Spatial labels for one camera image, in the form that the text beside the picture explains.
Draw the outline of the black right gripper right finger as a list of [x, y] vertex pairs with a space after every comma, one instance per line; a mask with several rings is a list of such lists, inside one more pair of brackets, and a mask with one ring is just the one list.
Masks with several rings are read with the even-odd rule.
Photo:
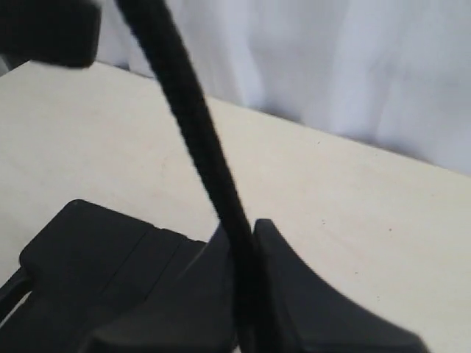
[[259, 352], [426, 352], [422, 339], [361, 305], [318, 276], [268, 219], [255, 223], [264, 275]]

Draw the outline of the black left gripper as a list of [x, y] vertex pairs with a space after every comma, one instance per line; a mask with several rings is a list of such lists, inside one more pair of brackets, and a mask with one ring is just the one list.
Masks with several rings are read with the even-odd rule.
[[1, 53], [88, 68], [96, 59], [101, 18], [97, 1], [2, 1]]

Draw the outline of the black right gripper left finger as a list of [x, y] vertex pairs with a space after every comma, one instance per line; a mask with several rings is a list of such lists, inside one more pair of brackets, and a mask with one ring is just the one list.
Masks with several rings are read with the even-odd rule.
[[105, 266], [113, 309], [82, 352], [232, 352], [233, 260], [218, 228], [202, 243], [142, 221], [88, 227], [83, 245]]

